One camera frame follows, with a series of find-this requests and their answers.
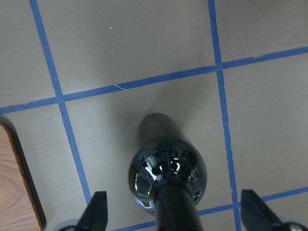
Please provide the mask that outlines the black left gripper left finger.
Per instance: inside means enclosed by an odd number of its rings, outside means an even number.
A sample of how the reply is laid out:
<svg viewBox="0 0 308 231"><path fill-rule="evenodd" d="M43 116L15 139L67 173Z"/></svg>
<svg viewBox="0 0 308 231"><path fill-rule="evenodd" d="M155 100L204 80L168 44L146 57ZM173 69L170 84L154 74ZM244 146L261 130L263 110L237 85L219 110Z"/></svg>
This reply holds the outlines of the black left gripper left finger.
<svg viewBox="0 0 308 231"><path fill-rule="evenodd" d="M95 192L79 222L78 231L104 231L107 226L107 193Z"/></svg>

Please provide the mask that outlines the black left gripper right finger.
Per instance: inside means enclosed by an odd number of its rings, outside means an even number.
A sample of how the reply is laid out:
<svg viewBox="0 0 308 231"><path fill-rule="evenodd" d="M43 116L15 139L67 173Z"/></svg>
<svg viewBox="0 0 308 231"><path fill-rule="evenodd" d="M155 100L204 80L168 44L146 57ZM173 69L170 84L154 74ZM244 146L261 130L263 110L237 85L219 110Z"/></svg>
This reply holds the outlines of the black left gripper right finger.
<svg viewBox="0 0 308 231"><path fill-rule="evenodd" d="M272 231L282 224L253 190L241 192L241 221L247 231Z"/></svg>

